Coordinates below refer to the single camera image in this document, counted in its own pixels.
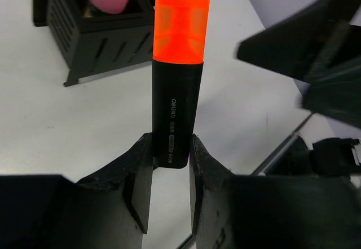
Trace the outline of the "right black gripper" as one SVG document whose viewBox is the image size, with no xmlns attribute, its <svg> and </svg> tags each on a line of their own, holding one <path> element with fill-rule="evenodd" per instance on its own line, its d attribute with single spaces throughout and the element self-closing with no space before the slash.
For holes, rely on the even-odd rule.
<svg viewBox="0 0 361 249">
<path fill-rule="evenodd" d="M 360 127 L 360 0 L 317 0 L 240 42 L 236 58 L 311 83 L 301 106 Z"/>
</svg>

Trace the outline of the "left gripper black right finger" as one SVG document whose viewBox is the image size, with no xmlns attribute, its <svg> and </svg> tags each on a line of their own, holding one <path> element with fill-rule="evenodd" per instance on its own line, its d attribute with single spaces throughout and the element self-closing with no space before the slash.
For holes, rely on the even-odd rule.
<svg viewBox="0 0 361 249">
<path fill-rule="evenodd" d="M 351 176 L 237 175 L 194 136 L 192 234 L 198 248 L 359 248 Z"/>
</svg>

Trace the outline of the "orange capped black highlighter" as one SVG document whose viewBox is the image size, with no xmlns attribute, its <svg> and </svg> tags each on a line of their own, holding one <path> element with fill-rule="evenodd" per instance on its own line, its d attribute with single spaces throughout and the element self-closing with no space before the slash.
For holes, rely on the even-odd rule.
<svg viewBox="0 0 361 249">
<path fill-rule="evenodd" d="M 157 167 L 187 165 L 202 70 L 210 0 L 155 0 L 152 146 Z"/>
</svg>

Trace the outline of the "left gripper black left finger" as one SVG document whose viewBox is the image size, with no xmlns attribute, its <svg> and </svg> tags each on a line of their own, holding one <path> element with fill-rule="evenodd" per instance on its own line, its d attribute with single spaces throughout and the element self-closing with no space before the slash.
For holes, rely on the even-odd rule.
<svg viewBox="0 0 361 249">
<path fill-rule="evenodd" d="M 152 173 L 147 133 L 78 182 L 62 175 L 3 175 L 1 247 L 141 248 Z"/>
</svg>

